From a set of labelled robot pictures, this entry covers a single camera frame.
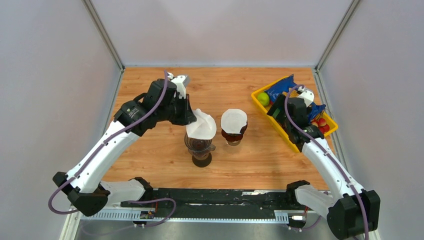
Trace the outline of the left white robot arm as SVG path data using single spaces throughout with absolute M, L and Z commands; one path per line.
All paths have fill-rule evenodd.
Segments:
M 105 206 L 135 201 L 147 207 L 153 201 L 149 183 L 141 177 L 108 182 L 102 178 L 119 156 L 158 122 L 186 126 L 196 122 L 186 92 L 190 79 L 178 75 L 153 81 L 147 92 L 125 102 L 108 129 L 89 153 L 68 172 L 57 172 L 52 180 L 75 208 L 90 217 Z

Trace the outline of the grey smoky coffee dripper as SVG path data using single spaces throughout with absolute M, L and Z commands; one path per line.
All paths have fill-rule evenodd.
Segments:
M 188 148 L 188 152 L 198 161 L 205 161 L 210 153 L 216 149 L 211 139 L 192 138 L 187 134 L 184 136 L 184 143 Z

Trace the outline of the amber coffee dripper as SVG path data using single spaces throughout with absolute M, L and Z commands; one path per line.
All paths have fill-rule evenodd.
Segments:
M 227 133 L 225 132 L 223 129 L 221 130 L 221 135 L 225 138 L 226 142 L 227 141 L 236 141 L 236 140 L 242 140 L 245 131 L 247 130 L 248 125 L 246 124 L 245 126 L 243 126 L 240 130 L 240 133 Z

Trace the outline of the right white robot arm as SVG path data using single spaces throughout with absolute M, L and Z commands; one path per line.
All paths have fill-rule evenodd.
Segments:
M 333 235 L 345 240 L 358 235 L 369 237 L 378 228 L 381 199 L 374 190 L 366 190 L 341 165 L 324 134 L 308 120 L 308 108 L 300 97 L 279 94 L 267 115 L 273 117 L 291 144 L 318 170 L 330 195 L 315 189 L 305 180 L 287 186 L 286 204 L 292 209 L 304 205 L 322 218 Z

